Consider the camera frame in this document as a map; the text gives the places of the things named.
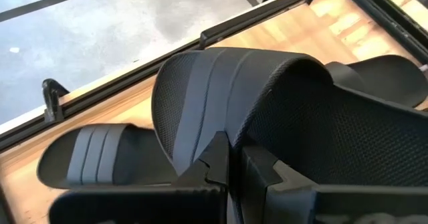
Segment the concrete floor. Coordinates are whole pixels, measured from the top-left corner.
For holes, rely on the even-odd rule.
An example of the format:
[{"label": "concrete floor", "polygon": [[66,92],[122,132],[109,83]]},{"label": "concrete floor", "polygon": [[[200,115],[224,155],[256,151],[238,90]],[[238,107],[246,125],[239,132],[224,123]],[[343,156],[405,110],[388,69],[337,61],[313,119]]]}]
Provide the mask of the concrete floor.
[{"label": "concrete floor", "polygon": [[[0,0],[0,12],[34,1]],[[0,124],[42,105],[46,78],[75,90],[250,7],[246,0],[68,0],[0,22]]]}]

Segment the metal frame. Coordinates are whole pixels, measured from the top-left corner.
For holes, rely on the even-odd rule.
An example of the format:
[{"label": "metal frame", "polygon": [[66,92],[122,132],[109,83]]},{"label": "metal frame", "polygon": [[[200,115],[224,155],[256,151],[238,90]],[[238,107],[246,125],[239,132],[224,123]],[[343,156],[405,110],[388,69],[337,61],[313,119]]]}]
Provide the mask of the metal frame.
[{"label": "metal frame", "polygon": [[[62,113],[64,114],[63,121],[155,75],[162,64],[172,55],[183,51],[203,49],[226,37],[256,25],[261,21],[269,19],[278,13],[287,11],[302,1],[310,3],[312,0],[275,0],[203,31],[200,39],[190,41],[186,45],[58,106],[62,109]],[[401,9],[389,0],[353,1],[356,2],[362,10],[368,13],[381,27],[385,28],[391,36],[413,54],[422,64],[428,63],[428,33],[406,13],[401,11]],[[58,122],[45,122],[45,118],[42,114],[20,126],[0,134],[0,152],[4,152],[8,148],[12,148],[36,134],[54,127],[56,124],[58,124]],[[7,205],[7,201],[5,201],[1,189],[0,195],[0,212],[2,211],[6,217],[5,220],[2,220],[2,223],[14,223],[10,208]]]}]

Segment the metal bracket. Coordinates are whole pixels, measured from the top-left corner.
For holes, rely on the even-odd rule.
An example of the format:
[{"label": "metal bracket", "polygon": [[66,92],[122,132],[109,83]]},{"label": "metal bracket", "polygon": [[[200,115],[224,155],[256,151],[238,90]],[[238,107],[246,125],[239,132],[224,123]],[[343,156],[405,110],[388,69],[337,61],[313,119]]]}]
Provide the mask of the metal bracket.
[{"label": "metal bracket", "polygon": [[60,105],[60,97],[70,93],[60,83],[54,79],[46,79],[43,81],[43,98],[45,100],[45,122],[59,122],[64,119],[64,113]]},{"label": "metal bracket", "polygon": [[208,30],[201,32],[201,36],[199,37],[199,49],[198,50],[204,50],[207,47],[207,40],[208,40],[207,31]]}]

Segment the black slide sandal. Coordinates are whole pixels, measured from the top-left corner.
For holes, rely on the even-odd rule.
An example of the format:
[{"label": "black slide sandal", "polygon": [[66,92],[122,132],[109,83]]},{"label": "black slide sandal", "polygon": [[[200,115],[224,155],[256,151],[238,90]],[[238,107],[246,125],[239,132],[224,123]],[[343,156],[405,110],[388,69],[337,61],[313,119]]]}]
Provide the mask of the black slide sandal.
[{"label": "black slide sandal", "polygon": [[428,96],[428,81],[410,60],[384,55],[353,64],[326,64],[335,84],[386,101],[416,107]]},{"label": "black slide sandal", "polygon": [[177,177],[153,130],[91,124],[61,135],[44,152],[39,180],[53,188],[168,184]]}]

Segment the wooden board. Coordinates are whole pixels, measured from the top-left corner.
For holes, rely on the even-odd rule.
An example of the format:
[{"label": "wooden board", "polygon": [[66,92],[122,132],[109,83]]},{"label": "wooden board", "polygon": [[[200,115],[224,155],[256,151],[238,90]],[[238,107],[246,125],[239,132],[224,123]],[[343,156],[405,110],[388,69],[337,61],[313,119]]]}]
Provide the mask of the wooden board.
[{"label": "wooden board", "polygon": [[[216,46],[252,47],[308,53],[323,63],[351,63],[386,53],[410,58],[351,0],[314,0],[300,5]],[[1,184],[18,223],[47,223],[47,210],[61,190],[43,186],[35,169],[42,152],[59,135],[89,123],[131,122],[151,127],[154,78],[0,154]]]}]

